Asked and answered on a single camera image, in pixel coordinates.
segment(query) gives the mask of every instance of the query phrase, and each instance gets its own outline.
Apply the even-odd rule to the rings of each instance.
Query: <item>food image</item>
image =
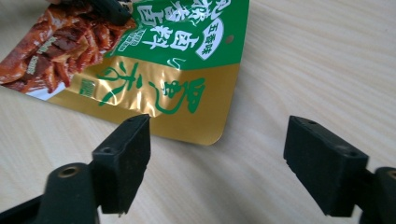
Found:
[[[0,62],[0,85],[20,92],[70,85],[74,74],[98,64],[122,34],[135,28],[133,19],[116,26],[99,17],[86,0],[51,5],[37,23]]]

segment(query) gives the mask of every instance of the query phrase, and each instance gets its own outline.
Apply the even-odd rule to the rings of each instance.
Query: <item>screw hole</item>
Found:
[[[349,152],[349,156],[351,156],[351,157],[356,157],[356,156],[358,156],[358,153],[355,152],[355,151],[350,151],[350,152]]]
[[[102,152],[111,153],[113,150],[110,147],[102,148]]]
[[[79,172],[79,169],[77,166],[69,166],[64,168],[61,172],[59,172],[58,176],[60,178],[67,178],[73,175],[76,175]]]

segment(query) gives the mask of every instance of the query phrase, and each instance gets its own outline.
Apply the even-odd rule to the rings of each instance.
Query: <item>wooden table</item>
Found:
[[[0,60],[48,5],[0,2]],[[221,139],[152,136],[130,212],[102,223],[358,223],[325,217],[283,160],[289,115],[315,120],[396,165],[396,2],[251,0],[242,67]],[[43,192],[47,174],[91,161],[116,127],[0,88],[0,210]]]

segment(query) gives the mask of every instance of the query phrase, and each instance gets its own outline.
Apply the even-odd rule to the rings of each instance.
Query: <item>green label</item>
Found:
[[[110,55],[191,70],[240,63],[248,0],[142,0]]]

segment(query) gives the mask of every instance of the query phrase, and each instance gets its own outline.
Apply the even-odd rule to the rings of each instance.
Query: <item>light wood surface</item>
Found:
[[[0,1],[0,60],[47,5]],[[285,163],[288,119],[343,137],[370,171],[394,167],[395,71],[396,1],[251,0],[224,135],[211,147],[152,136],[130,212],[102,223],[358,223],[358,208],[322,215]],[[3,87],[0,96],[0,211],[41,194],[53,169],[91,161],[117,127]]]

